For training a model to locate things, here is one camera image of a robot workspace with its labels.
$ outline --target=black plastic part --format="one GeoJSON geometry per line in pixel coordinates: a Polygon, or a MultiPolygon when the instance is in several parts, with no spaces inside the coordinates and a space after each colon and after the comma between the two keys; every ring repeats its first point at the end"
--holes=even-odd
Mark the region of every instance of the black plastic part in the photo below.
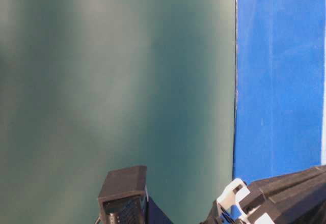
{"type": "Polygon", "coordinates": [[[218,214],[218,205],[216,201],[213,201],[212,208],[208,213],[207,219],[200,224],[222,224],[223,222],[224,220],[220,218],[218,214]]]}
{"type": "Polygon", "coordinates": [[[103,224],[115,224],[117,218],[123,217],[128,217],[126,220],[137,221],[120,224],[143,224],[145,212],[140,210],[140,199],[144,199],[146,195],[145,187],[146,166],[139,165],[109,172],[98,195],[100,218],[103,224]],[[116,210],[108,210],[109,206],[115,206],[116,210]]]}
{"type": "Polygon", "coordinates": [[[250,194],[239,204],[247,214],[257,208],[248,217],[250,223],[264,213],[276,224],[296,223],[300,218],[307,224],[325,222],[326,210],[321,209],[325,208],[323,203],[326,201],[326,166],[256,181],[248,189],[250,194]],[[318,217],[311,216],[316,212],[314,209],[318,209],[318,217]],[[312,220],[319,220],[309,222],[309,213],[312,220]]]}

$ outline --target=teal wall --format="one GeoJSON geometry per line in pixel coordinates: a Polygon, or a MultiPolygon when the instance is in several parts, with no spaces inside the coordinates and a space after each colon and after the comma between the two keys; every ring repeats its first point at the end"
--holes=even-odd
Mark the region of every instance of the teal wall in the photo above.
{"type": "Polygon", "coordinates": [[[148,166],[175,223],[232,177],[235,0],[0,0],[0,223],[92,223],[148,166]]]}

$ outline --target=green backdrop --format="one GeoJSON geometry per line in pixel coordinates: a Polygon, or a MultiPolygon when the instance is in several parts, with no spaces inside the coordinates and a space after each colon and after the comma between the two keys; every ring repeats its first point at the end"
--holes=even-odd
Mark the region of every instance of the green backdrop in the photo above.
{"type": "Polygon", "coordinates": [[[0,223],[93,223],[108,171],[198,223],[232,177],[235,0],[0,0],[0,223]]]}

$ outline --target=blue wall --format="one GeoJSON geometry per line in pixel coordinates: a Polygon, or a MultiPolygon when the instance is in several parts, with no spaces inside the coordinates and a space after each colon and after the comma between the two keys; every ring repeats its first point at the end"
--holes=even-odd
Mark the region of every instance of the blue wall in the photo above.
{"type": "Polygon", "coordinates": [[[325,0],[237,0],[234,177],[320,164],[325,0]]]}

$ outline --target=blue panel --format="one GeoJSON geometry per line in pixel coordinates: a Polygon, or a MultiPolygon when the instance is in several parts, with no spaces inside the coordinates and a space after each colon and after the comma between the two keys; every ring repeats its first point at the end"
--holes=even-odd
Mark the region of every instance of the blue panel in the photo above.
{"type": "Polygon", "coordinates": [[[325,0],[237,0],[234,177],[320,164],[325,0]]]}

